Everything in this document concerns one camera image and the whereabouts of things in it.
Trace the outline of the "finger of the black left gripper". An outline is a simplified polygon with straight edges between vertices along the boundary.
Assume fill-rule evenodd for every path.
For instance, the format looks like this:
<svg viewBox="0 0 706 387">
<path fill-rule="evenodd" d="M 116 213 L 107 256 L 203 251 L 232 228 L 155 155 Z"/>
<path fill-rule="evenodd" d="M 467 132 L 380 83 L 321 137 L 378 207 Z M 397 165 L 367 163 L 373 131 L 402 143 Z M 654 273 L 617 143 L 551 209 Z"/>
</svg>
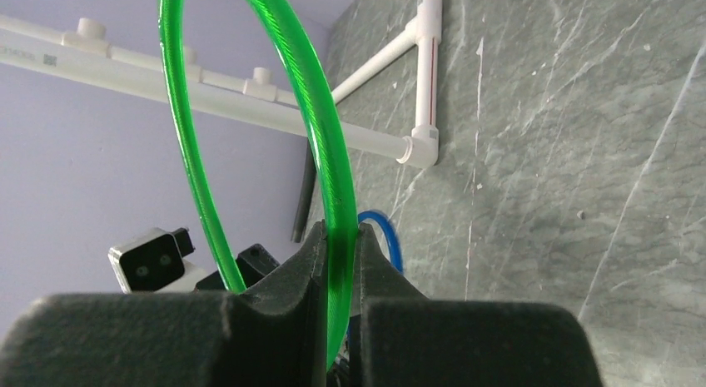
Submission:
<svg viewBox="0 0 706 387">
<path fill-rule="evenodd" d="M 262 280 L 280 265 L 280 262 L 260 244 L 254 244 L 241 251 L 236 258 L 236 263 L 246 288 Z M 194 291 L 199 290 L 226 290 L 219 271 L 216 270 L 198 281 Z"/>
</svg>

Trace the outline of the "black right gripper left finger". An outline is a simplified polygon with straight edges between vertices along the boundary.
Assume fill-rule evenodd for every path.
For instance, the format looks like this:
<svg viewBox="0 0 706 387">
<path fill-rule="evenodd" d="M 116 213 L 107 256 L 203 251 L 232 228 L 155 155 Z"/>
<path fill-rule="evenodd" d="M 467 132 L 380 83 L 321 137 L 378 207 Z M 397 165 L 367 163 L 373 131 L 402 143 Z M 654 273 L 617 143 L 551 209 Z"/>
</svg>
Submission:
<svg viewBox="0 0 706 387">
<path fill-rule="evenodd" d="M 323 386 L 328 234 L 241 294 L 50 295 L 1 346 L 4 386 Z"/>
</svg>

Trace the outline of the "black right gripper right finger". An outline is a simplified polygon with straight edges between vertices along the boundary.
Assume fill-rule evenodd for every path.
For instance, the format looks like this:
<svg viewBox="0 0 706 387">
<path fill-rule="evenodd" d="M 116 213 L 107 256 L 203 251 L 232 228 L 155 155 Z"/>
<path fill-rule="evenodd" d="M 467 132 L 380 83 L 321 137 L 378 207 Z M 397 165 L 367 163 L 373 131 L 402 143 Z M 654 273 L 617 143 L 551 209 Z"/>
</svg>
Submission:
<svg viewBox="0 0 706 387">
<path fill-rule="evenodd" d="M 600 386 L 584 329 L 547 303 L 432 300 L 360 227 L 351 303 L 354 386 Z"/>
</svg>

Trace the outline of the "green cable lock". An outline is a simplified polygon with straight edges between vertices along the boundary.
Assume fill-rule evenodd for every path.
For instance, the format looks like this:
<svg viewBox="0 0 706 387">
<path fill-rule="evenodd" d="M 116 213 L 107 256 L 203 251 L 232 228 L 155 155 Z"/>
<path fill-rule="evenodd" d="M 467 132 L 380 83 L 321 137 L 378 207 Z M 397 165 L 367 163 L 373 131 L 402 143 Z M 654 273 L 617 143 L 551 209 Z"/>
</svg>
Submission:
<svg viewBox="0 0 706 387">
<path fill-rule="evenodd" d="M 246 0 L 279 53 L 303 117 L 316 168 L 327 233 L 326 368 L 349 327 L 359 222 L 350 160 L 336 105 L 310 38 L 287 0 Z M 228 290 L 245 289 L 201 161 L 188 94 L 182 41 L 184 0 L 158 0 L 162 70 L 193 200 L 217 269 Z"/>
</svg>

